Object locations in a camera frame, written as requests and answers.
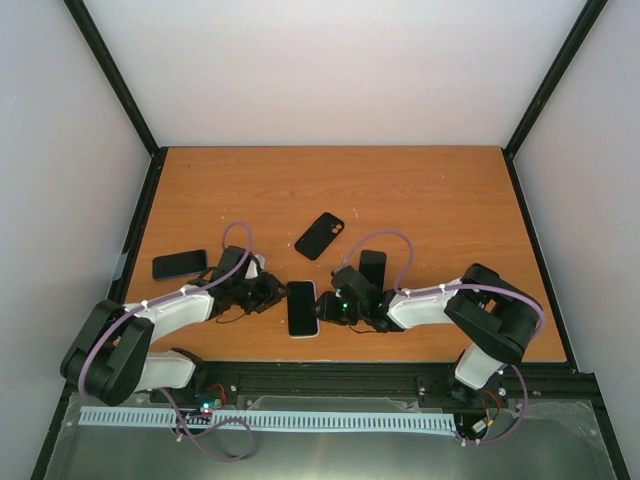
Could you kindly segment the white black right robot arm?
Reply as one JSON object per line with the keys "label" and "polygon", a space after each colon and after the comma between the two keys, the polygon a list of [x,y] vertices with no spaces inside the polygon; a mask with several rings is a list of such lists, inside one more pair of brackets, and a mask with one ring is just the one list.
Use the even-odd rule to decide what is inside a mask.
{"label": "white black right robot arm", "polygon": [[323,321],[354,326],[363,321],[377,333],[452,324],[471,341],[447,380],[448,396],[471,406],[491,378],[519,364],[545,325],[541,305],[479,264],[448,283],[382,291],[352,267],[335,272],[331,291],[316,301]]}

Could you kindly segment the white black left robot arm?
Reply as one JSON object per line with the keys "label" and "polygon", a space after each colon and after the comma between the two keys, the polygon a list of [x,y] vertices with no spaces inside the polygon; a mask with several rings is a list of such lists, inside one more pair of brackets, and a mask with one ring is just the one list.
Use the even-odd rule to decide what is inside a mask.
{"label": "white black left robot arm", "polygon": [[213,320],[236,306],[262,313],[286,296],[286,287],[265,270],[265,259],[226,247],[218,264],[180,289],[139,303],[96,304],[60,364],[60,374],[108,406],[140,391],[173,389],[186,402],[201,400],[208,378],[202,360],[180,348],[152,352],[157,340],[190,325]]}

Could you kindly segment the black phone case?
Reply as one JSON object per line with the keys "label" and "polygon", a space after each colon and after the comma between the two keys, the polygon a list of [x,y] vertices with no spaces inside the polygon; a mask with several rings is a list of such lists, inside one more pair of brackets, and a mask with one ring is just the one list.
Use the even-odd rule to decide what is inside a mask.
{"label": "black phone case", "polygon": [[294,243],[294,249],[308,260],[317,260],[344,230],[345,223],[335,215],[324,212]]}

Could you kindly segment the red-edged black phone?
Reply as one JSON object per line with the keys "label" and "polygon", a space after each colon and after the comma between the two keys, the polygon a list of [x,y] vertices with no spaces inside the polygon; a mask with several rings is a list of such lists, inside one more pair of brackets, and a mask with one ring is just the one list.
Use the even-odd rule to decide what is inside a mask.
{"label": "red-edged black phone", "polygon": [[383,251],[364,249],[360,252],[359,272],[380,292],[384,290],[386,262]]}

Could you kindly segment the blue-edged black phone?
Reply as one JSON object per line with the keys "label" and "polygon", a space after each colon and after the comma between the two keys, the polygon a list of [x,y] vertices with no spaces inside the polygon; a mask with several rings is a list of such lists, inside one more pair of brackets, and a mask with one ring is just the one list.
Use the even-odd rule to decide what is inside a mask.
{"label": "blue-edged black phone", "polygon": [[204,249],[183,251],[155,257],[151,276],[154,280],[167,280],[204,271],[208,266]]}

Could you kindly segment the black aluminium frame rail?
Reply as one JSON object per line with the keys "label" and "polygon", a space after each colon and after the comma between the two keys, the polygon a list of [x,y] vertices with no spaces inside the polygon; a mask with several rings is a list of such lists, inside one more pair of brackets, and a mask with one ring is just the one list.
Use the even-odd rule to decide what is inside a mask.
{"label": "black aluminium frame rail", "polygon": [[444,412],[479,411],[482,403],[521,403],[542,400],[585,400],[603,405],[592,374],[579,373],[565,363],[525,363],[495,375],[478,393],[462,393],[452,385],[451,363],[201,363],[195,379],[172,389],[180,406],[226,398],[244,409],[248,400],[264,396],[320,398],[388,398],[415,400],[426,409]]}

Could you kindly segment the metal base plate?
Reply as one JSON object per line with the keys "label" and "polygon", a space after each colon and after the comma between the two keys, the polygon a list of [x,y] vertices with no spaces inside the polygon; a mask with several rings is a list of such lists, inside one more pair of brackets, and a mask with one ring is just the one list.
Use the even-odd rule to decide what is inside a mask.
{"label": "metal base plate", "polygon": [[[590,404],[531,402],[501,411],[473,436],[384,432],[258,432],[233,418],[204,430],[80,426],[72,400],[47,479],[612,479]],[[261,398],[232,411],[432,413],[387,400]]]}

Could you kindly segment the left black frame post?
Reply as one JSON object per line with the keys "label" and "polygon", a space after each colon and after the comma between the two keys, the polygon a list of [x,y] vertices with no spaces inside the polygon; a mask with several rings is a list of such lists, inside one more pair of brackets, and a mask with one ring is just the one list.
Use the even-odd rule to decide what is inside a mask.
{"label": "left black frame post", "polygon": [[122,267],[111,282],[108,293],[109,300],[123,303],[129,292],[168,148],[160,147],[154,138],[85,2],[64,0],[63,3],[149,156],[144,182],[122,249]]}

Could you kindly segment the black frame post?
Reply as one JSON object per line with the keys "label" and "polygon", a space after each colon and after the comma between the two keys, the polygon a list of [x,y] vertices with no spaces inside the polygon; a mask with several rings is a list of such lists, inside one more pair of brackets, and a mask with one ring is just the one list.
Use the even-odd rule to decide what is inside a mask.
{"label": "black frame post", "polygon": [[518,176],[515,160],[525,140],[533,130],[537,120],[541,116],[545,106],[551,99],[556,88],[569,69],[571,63],[581,49],[595,26],[603,10],[606,8],[607,0],[589,0],[584,3],[573,26],[569,30],[562,46],[558,50],[553,62],[549,66],[546,74],[540,82],[535,94],[531,98],[526,110],[519,120],[515,130],[510,136],[505,147],[502,148],[502,155],[505,166],[511,180],[512,189],[515,194],[520,210],[525,230],[532,247],[536,265],[542,280],[546,299],[550,304],[550,311],[556,326],[556,330],[564,353],[564,360],[558,364],[564,365],[572,375],[579,371],[577,360],[569,339],[567,328],[558,304],[556,292],[554,290],[551,276],[544,259],[540,241],[531,217],[522,182]]}
{"label": "black frame post", "polygon": [[108,293],[109,300],[123,303],[129,292],[168,148],[160,147],[154,138],[85,2],[64,0],[63,3],[149,156],[144,182],[122,249],[122,267],[111,282]]}

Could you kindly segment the right black frame post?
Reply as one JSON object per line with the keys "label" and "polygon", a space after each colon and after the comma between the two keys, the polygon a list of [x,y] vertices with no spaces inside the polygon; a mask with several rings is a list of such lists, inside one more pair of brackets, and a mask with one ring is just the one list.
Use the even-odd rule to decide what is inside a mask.
{"label": "right black frame post", "polygon": [[554,290],[551,276],[544,259],[540,241],[531,217],[522,182],[518,176],[515,160],[525,140],[533,130],[537,120],[541,116],[545,106],[551,99],[556,88],[569,69],[571,63],[581,49],[595,26],[603,10],[606,8],[607,0],[589,0],[584,3],[573,26],[569,30],[562,46],[558,50],[553,62],[549,66],[546,74],[540,82],[535,94],[531,98],[526,110],[519,120],[515,130],[510,136],[505,147],[502,148],[502,155],[505,166],[511,180],[512,189],[515,194],[520,210],[525,230],[532,247],[536,265],[542,280],[546,299],[550,304],[550,311],[556,326],[556,330],[564,353],[564,360],[558,364],[564,365],[572,375],[579,371],[577,360],[569,339],[567,328],[558,304],[556,292]]}

